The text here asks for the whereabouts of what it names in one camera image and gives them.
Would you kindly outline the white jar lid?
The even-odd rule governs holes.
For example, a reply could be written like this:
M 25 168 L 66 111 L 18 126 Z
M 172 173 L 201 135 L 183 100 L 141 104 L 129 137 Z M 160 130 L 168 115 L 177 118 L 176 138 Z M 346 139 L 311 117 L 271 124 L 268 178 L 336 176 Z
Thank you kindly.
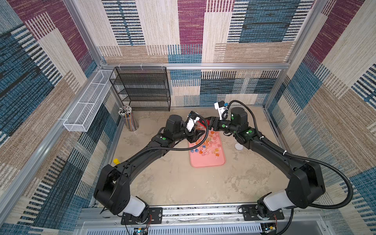
M 241 150 L 243 150 L 243 145 L 241 145 L 239 143 L 236 143 L 235 144 L 235 149 L 238 150 L 238 151 L 241 151 Z

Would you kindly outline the candy jar red lid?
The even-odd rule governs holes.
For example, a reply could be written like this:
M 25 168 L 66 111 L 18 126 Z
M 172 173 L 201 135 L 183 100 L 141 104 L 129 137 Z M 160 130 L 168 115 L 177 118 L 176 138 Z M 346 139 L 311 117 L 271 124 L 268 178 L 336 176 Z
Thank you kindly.
M 202 120 L 202 119 L 199 119 L 196 124 L 197 126 L 197 129 L 202 129 L 202 130 L 206 130 L 207 127 L 209 128 L 209 130 L 211 129 L 211 120 L 210 119 L 205 119 L 205 120 Z

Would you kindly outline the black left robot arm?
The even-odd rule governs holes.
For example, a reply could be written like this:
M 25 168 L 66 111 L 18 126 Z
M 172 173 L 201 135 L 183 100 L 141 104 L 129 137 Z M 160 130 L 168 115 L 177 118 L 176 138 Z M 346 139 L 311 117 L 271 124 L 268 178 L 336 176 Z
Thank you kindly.
M 208 137 L 209 127 L 205 118 L 191 112 L 183 121 L 179 115 L 171 115 L 159 132 L 146 147 L 128 160 L 112 166 L 106 165 L 94 191 L 94 198 L 112 214 L 127 212 L 139 216 L 146 208 L 146 203 L 130 193 L 133 180 L 151 163 L 170 151 L 190 151 L 188 148 L 176 148 L 182 140 L 196 143 L 201 136 Z

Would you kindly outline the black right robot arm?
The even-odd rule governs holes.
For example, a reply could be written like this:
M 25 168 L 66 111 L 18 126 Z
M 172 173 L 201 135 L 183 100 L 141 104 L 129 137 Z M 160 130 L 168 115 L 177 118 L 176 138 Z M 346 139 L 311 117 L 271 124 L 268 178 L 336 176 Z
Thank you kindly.
M 318 163 L 289 156 L 286 151 L 267 139 L 256 127 L 250 127 L 243 108 L 231 109 L 229 119 L 207 118 L 209 128 L 234 135 L 237 142 L 277 167 L 288 179 L 287 188 L 269 193 L 258 200 L 258 207 L 276 211 L 281 208 L 311 207 L 325 193 L 321 167 Z

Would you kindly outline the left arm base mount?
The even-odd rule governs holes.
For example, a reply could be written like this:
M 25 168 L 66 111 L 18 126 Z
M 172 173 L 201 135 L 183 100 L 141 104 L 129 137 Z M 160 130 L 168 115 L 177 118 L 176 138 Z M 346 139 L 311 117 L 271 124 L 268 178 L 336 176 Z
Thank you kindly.
M 162 207 L 146 208 L 139 216 L 133 216 L 129 213 L 123 213 L 121 225 L 146 225 L 161 224 L 163 217 Z

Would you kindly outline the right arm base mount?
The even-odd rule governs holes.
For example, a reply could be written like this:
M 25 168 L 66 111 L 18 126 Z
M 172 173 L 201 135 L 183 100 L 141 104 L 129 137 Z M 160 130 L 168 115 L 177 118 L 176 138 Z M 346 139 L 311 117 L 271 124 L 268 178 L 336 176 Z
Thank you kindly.
M 270 211 L 264 206 L 257 204 L 245 204 L 238 207 L 238 213 L 243 215 L 245 221 L 283 220 L 285 216 L 281 209 Z

